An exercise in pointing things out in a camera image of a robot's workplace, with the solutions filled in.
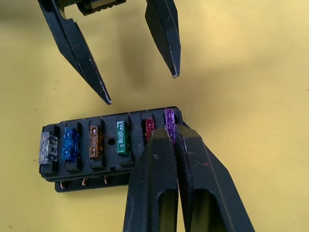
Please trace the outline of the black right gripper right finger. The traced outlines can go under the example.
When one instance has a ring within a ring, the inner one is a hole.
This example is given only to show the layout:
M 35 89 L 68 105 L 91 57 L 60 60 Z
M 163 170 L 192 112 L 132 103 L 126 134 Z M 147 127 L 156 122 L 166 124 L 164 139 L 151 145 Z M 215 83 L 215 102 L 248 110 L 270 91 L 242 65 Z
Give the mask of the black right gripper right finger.
M 230 173 L 201 136 L 178 125 L 174 150 L 185 231 L 253 232 Z

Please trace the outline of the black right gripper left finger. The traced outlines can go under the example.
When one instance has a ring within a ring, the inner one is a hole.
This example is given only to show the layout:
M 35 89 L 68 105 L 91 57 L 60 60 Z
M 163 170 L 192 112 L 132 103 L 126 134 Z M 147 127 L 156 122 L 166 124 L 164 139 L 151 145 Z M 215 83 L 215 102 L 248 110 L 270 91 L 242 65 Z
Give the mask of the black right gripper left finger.
M 175 232 L 178 178 L 174 144 L 165 127 L 153 131 L 129 177 L 125 232 Z

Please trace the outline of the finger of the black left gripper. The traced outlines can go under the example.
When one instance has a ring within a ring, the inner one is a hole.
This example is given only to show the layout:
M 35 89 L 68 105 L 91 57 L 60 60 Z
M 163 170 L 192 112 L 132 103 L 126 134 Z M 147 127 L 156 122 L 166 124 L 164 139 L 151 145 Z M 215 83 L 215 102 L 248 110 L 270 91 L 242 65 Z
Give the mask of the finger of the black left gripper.
M 65 17 L 64 8 L 56 0 L 38 3 L 60 53 L 100 98 L 111 105 L 112 100 L 77 23 Z
M 145 19 L 151 36 L 173 78 L 180 75 L 181 42 L 178 12 L 172 0 L 148 0 Z

